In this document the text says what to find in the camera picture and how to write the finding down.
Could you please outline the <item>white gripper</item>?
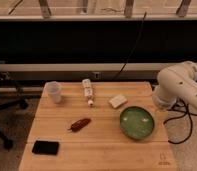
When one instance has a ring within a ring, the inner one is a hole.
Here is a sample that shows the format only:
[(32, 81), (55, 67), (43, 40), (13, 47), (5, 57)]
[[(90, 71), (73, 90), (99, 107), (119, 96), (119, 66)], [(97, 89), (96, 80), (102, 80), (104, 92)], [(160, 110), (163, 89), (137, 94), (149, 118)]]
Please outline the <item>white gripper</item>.
[(174, 104), (174, 96), (170, 95), (165, 89), (156, 87), (152, 94), (152, 100), (159, 108), (155, 110), (156, 120), (164, 122), (168, 115), (166, 109), (170, 109)]

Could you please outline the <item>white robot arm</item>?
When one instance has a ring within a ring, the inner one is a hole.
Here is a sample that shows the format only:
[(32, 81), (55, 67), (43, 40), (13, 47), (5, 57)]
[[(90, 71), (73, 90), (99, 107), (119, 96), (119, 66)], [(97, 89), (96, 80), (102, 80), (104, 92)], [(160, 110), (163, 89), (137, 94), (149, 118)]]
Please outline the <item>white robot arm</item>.
[(157, 81), (152, 100), (159, 109), (170, 109), (181, 99), (197, 110), (196, 63), (185, 61), (166, 67), (157, 74)]

